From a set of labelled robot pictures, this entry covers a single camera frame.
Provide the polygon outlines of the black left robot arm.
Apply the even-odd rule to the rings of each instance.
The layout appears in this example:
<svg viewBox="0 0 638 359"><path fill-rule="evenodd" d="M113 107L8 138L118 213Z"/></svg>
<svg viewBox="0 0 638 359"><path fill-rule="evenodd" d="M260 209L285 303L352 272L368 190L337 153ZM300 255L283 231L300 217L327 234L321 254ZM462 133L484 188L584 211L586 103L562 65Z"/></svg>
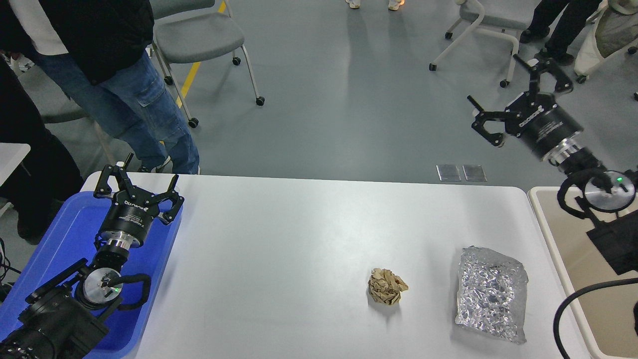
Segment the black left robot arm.
<svg viewBox="0 0 638 359"><path fill-rule="evenodd" d="M71 197L1 307L3 359L112 359L141 337L180 223L178 175L155 193L123 165Z"/></svg>

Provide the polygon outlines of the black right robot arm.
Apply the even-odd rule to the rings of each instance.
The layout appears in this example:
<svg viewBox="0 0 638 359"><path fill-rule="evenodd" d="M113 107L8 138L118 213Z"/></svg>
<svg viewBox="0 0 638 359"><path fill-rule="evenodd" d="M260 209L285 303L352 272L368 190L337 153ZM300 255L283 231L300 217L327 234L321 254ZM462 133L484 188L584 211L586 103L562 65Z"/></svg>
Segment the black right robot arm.
<svg viewBox="0 0 638 359"><path fill-rule="evenodd" d="M474 98L472 129L496 147L506 136L516 137L541 162L564 173L556 198L563 211L589 220L587 236L617 275L637 270L637 212L620 211L637 201L637 172L609 170L576 137L583 131L556 103L556 95L570 93L573 82L552 59L512 60L529 74L529 88L503 111L486 111ZM598 213L612 213L614 220L600 220Z"/></svg>

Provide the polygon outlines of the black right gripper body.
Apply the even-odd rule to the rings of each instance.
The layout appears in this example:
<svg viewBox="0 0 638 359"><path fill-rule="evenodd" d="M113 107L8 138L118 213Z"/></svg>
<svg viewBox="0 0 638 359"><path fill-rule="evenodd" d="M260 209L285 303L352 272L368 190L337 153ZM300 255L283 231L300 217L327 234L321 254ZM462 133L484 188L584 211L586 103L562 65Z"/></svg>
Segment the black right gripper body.
<svg viewBox="0 0 638 359"><path fill-rule="evenodd" d="M519 137L540 161L546 161L556 146L583 131L583 127L556 103L552 93L540 92L534 100L521 93L505 111L518 113L512 123L505 125L506 132Z"/></svg>

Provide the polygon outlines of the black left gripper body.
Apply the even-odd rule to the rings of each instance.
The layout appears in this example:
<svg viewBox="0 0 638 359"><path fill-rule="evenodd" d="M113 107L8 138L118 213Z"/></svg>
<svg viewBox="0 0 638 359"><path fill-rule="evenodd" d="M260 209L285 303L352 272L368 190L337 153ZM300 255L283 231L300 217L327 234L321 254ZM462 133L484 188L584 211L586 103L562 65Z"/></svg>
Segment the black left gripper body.
<svg viewBox="0 0 638 359"><path fill-rule="evenodd" d="M159 215L159 204L167 196L153 193L129 194L118 191L99 229L99 243L122 248L141 247Z"/></svg>

